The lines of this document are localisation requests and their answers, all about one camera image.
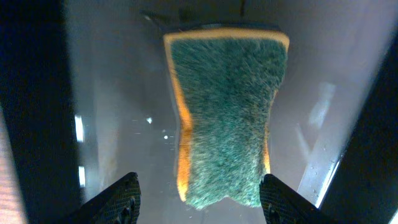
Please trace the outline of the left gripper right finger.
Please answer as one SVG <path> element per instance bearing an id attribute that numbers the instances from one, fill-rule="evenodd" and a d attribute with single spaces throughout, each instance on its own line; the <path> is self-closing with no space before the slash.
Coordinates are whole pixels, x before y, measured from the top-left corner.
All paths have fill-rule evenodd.
<path id="1" fill-rule="evenodd" d="M 264 176 L 259 186 L 259 197 L 266 223 L 336 223 L 336 220 L 322 213 L 317 207 L 272 174 Z"/>

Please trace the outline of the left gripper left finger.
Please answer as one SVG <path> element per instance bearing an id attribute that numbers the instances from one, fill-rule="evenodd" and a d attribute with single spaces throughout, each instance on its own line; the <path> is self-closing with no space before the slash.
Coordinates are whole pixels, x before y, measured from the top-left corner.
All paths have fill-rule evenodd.
<path id="1" fill-rule="evenodd" d="M 129 172 L 58 223 L 136 224 L 140 206 L 138 175 Z"/>

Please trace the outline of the green and yellow sponge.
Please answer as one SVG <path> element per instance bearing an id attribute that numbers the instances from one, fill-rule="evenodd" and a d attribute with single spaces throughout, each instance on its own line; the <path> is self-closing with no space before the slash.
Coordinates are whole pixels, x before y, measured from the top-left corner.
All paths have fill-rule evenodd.
<path id="1" fill-rule="evenodd" d="M 224 198 L 259 207 L 271 171 L 269 120 L 290 40 L 275 30 L 215 28 L 164 36 L 180 119 L 177 189 L 201 210 Z"/>

